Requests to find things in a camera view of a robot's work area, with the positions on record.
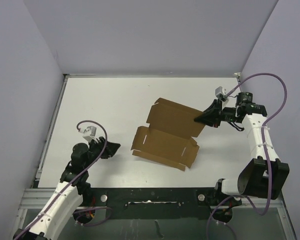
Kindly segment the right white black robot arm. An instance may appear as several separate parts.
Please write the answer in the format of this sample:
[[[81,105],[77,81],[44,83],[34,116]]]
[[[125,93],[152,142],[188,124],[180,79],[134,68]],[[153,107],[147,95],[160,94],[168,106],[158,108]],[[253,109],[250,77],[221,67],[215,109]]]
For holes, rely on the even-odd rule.
[[[227,122],[240,132],[245,132],[250,148],[251,161],[235,179],[221,178],[212,192],[213,200],[222,205],[231,196],[252,196],[275,200],[290,172],[289,165],[281,162],[271,141],[264,105],[253,102],[253,94],[240,92],[234,107],[228,107],[229,99],[223,88],[215,91],[216,99],[194,121],[218,128]]]

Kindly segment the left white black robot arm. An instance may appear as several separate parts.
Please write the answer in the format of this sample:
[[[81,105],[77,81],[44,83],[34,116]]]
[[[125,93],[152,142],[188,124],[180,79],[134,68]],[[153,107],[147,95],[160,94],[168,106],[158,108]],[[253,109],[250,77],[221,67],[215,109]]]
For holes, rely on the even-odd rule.
[[[70,161],[45,206],[25,227],[18,229],[14,240],[56,240],[77,207],[93,202],[88,169],[99,159],[113,157],[121,147],[104,137],[92,138],[88,144],[73,146]]]

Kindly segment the brown cardboard paper box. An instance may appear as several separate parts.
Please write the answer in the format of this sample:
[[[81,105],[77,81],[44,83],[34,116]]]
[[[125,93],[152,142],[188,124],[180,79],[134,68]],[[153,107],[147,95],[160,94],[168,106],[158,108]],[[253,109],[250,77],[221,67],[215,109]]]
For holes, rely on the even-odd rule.
[[[194,121],[200,110],[158,98],[146,123],[134,136],[132,154],[184,171],[191,168],[200,146],[196,142],[205,125]]]

